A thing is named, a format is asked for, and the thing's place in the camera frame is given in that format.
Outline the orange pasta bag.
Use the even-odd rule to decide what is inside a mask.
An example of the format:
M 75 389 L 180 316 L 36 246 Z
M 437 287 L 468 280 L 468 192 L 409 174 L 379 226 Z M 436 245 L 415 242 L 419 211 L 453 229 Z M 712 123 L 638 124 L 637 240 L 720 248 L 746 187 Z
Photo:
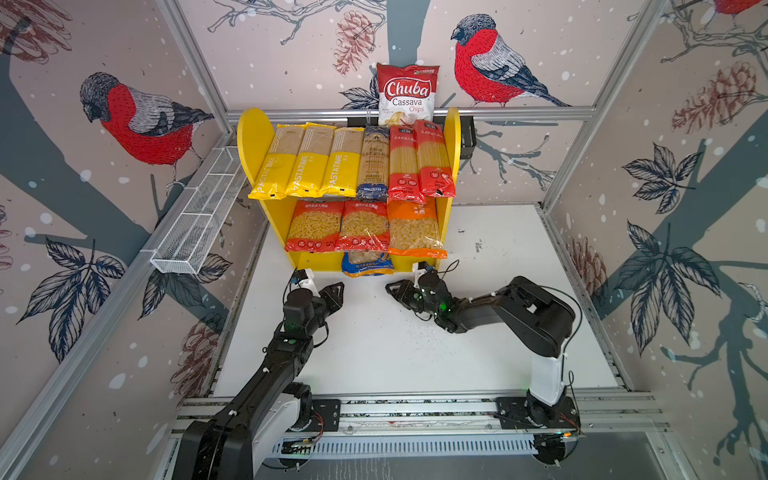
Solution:
M 388 204 L 389 249 L 392 255 L 445 259 L 436 204 L 396 200 Z

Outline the dark blue spaghetti pack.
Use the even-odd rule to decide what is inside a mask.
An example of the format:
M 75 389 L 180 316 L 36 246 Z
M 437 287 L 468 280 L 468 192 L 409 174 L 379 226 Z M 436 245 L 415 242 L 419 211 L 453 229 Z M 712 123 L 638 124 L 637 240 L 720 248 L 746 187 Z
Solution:
M 385 201 L 388 196 L 390 130 L 368 126 L 364 130 L 356 195 L 359 199 Z

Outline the red spaghetti pack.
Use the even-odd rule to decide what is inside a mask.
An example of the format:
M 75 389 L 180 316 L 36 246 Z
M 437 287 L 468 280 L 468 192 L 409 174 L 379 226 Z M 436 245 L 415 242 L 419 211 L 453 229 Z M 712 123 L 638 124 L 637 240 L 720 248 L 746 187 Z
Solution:
M 414 131 L 419 182 L 423 195 L 454 198 L 456 187 L 442 127 L 426 120 L 417 120 Z
M 388 200 L 424 203 L 414 130 L 391 126 L 389 147 Z

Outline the yellow spaghetti pack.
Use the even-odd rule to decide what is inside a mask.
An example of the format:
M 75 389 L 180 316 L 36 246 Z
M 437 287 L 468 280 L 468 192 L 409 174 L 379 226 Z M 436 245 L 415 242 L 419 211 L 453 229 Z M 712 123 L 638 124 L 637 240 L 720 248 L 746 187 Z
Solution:
M 361 127 L 339 128 L 334 132 L 320 195 L 355 197 L 364 140 Z
M 256 200 L 280 200 L 286 197 L 286 188 L 293 165 L 301 147 L 304 125 L 279 125 L 269 150 L 249 194 Z
M 319 198 L 336 128 L 307 123 L 285 192 L 287 196 Z

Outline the red fusilli bag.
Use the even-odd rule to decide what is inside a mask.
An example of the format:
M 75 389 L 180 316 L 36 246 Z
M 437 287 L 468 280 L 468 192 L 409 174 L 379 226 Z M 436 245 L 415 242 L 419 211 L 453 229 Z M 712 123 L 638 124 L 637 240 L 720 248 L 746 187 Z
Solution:
M 389 249 L 390 232 L 387 204 L 349 200 L 344 203 L 337 251 L 376 251 Z
M 335 251 L 344 207 L 345 203 L 341 201 L 298 201 L 285 241 L 285 250 L 310 253 Z

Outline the blue orecchiette pasta bag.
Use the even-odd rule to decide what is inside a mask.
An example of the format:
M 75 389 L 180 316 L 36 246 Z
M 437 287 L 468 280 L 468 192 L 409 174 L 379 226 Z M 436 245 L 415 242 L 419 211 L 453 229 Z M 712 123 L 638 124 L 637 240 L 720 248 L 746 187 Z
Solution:
M 348 251 L 344 253 L 341 271 L 352 278 L 393 274 L 390 255 L 378 251 Z

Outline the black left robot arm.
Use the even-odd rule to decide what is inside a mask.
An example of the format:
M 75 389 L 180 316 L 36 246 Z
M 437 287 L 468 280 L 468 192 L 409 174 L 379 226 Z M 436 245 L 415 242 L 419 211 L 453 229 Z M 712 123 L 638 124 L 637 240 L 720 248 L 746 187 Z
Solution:
M 174 479 L 253 479 L 291 428 L 311 422 L 311 388 L 296 377 L 315 348 L 315 332 L 343 306 L 344 284 L 300 287 L 283 301 L 283 318 L 256 373 L 212 419 L 182 435 Z

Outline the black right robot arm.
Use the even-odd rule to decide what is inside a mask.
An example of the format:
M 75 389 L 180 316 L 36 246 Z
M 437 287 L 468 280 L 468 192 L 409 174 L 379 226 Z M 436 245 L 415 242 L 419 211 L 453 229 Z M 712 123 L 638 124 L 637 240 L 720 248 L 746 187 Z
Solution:
M 402 307 L 450 334 L 504 324 L 530 351 L 546 358 L 562 355 L 576 318 L 568 304 L 523 276 L 514 277 L 495 292 L 472 298 L 453 296 L 435 271 L 415 281 L 389 283 L 385 290 Z

